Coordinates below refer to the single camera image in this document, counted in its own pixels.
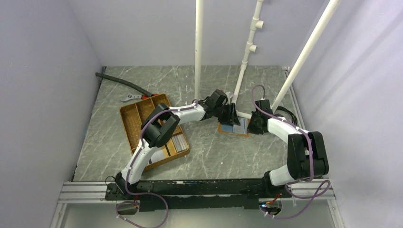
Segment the orange leather card holder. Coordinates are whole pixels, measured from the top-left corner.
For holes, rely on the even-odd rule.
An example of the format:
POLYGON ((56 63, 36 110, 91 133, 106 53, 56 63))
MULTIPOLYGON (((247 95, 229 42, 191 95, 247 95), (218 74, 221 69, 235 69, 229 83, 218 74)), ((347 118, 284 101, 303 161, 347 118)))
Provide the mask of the orange leather card holder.
POLYGON ((240 118, 240 125, 219 124, 218 132, 248 137, 249 136, 249 133, 247 130, 248 124, 249 124, 249 119, 240 118))

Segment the woven brown divided tray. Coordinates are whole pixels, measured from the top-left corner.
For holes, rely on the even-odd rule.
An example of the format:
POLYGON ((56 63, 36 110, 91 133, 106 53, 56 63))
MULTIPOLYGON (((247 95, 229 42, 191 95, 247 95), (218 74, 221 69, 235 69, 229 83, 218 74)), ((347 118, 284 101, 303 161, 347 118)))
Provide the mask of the woven brown divided tray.
MULTIPOLYGON (((135 152, 140 142, 141 125, 143 121, 146 120, 146 118, 151 114, 151 112, 155 109, 155 107, 161 103, 164 103, 167 106, 171 105, 168 96, 166 94, 155 95, 151 98, 147 98, 138 101, 134 104, 129 104, 120 108, 120 114, 124 125, 124 130, 128 139, 128 143, 131 149, 131 154, 135 152)), ((179 133, 183 133, 183 130, 180 126, 177 126, 173 133, 173 136, 179 133)), ((159 149, 166 149, 170 154, 170 156, 162 161, 153 163, 151 165, 149 165, 148 163, 144 169, 145 171, 152 170, 158 166, 171 162, 175 159, 184 157, 190 153, 190 145, 189 145, 188 150, 175 154, 171 139, 163 147, 158 148, 158 150, 159 149)))

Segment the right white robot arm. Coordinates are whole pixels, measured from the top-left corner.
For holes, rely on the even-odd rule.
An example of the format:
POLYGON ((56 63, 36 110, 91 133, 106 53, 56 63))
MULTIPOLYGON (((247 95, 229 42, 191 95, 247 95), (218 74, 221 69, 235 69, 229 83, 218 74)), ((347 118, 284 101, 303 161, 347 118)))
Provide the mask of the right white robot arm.
POLYGON ((254 106, 248 132, 270 133, 287 144, 286 164, 264 174, 264 195, 274 197, 279 193, 280 186, 328 174, 329 163, 322 133, 309 132, 284 117, 275 116, 267 99, 255 101, 254 106))

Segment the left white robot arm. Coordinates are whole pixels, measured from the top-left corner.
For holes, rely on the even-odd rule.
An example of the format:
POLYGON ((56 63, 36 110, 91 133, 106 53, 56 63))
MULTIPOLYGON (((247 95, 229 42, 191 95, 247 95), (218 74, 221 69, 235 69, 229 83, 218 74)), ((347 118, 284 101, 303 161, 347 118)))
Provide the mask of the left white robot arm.
POLYGON ((158 148, 171 139, 178 125, 212 117, 221 124, 240 125, 235 104, 228 103, 227 95, 219 89, 205 99, 194 99, 185 106, 158 104, 141 125, 138 146, 130 161, 115 177, 118 194, 126 200, 136 195, 136 186, 146 165, 158 148))

